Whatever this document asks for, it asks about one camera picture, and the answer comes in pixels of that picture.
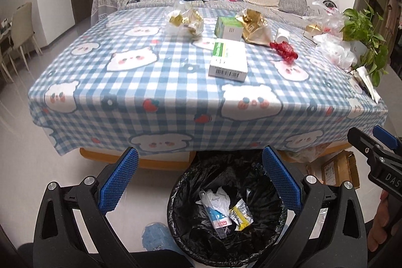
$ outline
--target green and white box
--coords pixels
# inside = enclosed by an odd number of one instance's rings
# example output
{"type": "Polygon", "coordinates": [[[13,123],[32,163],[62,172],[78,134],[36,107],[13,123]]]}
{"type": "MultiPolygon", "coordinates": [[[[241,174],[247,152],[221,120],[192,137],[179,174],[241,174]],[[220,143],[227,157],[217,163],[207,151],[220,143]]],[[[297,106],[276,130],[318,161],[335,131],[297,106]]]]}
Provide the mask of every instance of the green and white box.
{"type": "Polygon", "coordinates": [[[247,73],[244,42],[216,39],[208,75],[244,82],[247,73]]]}
{"type": "Polygon", "coordinates": [[[234,16],[218,17],[215,26],[215,35],[218,38],[240,41],[243,34],[243,25],[234,16]]]}

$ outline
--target blue gripper pad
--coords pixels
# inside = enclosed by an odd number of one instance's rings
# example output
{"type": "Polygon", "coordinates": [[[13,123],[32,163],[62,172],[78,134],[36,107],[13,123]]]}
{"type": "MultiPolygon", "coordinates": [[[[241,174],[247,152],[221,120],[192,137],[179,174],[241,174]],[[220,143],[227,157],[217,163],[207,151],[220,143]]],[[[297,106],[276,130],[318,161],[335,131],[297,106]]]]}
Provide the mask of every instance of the blue gripper pad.
{"type": "Polygon", "coordinates": [[[125,188],[138,168],[138,163],[138,152],[131,149],[104,184],[99,192],[98,205],[102,214],[106,215],[107,212],[116,208],[125,188]]]}
{"type": "Polygon", "coordinates": [[[379,139],[383,144],[385,144],[391,150],[398,149],[399,146],[398,139],[388,131],[384,130],[381,126],[376,125],[373,128],[373,135],[375,136],[375,138],[379,139]]]}
{"type": "Polygon", "coordinates": [[[298,215],[302,210],[301,190],[278,156],[268,146],[263,150],[263,166],[285,207],[298,215]]]}

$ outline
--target black trash bag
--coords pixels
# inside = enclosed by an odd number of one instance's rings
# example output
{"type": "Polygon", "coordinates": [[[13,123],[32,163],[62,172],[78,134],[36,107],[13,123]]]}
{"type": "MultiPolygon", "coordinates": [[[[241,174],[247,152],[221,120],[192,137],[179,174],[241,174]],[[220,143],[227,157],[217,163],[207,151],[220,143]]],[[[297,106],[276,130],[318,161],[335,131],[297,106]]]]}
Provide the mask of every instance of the black trash bag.
{"type": "Polygon", "coordinates": [[[206,151],[199,153],[179,178],[168,203],[168,225],[178,246],[191,258],[213,267],[241,267],[260,258],[275,244],[287,210],[261,162],[262,151],[206,151]],[[222,186],[230,208],[243,199],[254,222],[235,231],[228,226],[220,239],[200,200],[200,190],[216,192],[222,186]]]}

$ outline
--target silver bolt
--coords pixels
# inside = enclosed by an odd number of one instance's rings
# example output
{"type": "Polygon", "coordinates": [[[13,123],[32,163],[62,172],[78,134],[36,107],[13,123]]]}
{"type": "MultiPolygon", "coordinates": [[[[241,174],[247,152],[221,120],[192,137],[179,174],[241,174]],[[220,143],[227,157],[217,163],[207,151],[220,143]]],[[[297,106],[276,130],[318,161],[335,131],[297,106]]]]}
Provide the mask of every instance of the silver bolt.
{"type": "Polygon", "coordinates": [[[84,180],[84,184],[85,185],[91,185],[93,182],[95,182],[95,179],[92,176],[88,176],[85,180],[84,180]]]}
{"type": "Polygon", "coordinates": [[[54,190],[57,187],[57,184],[55,182],[49,183],[49,185],[47,186],[47,188],[49,190],[54,190]]]}
{"type": "Polygon", "coordinates": [[[309,182],[310,184],[314,184],[317,182],[317,179],[313,176],[313,175],[309,175],[306,177],[307,182],[309,182]]]}
{"type": "Polygon", "coordinates": [[[344,183],[344,185],[345,185],[345,188],[347,188],[348,190],[351,190],[351,189],[353,188],[353,184],[350,183],[349,181],[346,181],[346,182],[344,183]]]}

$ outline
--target human hand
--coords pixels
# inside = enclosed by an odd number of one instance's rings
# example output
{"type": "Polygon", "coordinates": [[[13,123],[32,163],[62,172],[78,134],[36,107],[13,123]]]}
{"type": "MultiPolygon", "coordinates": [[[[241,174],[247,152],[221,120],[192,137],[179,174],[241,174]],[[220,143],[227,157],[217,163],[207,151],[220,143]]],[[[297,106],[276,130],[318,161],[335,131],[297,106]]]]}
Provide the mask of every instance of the human hand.
{"type": "MultiPolygon", "coordinates": [[[[384,227],[389,222],[388,212],[388,192],[382,191],[380,196],[380,204],[378,205],[377,213],[375,214],[373,227],[369,231],[367,237],[367,247],[371,252],[375,252],[380,244],[387,240],[387,232],[384,227]]],[[[395,235],[401,222],[395,224],[391,229],[391,235],[395,235]]]]}

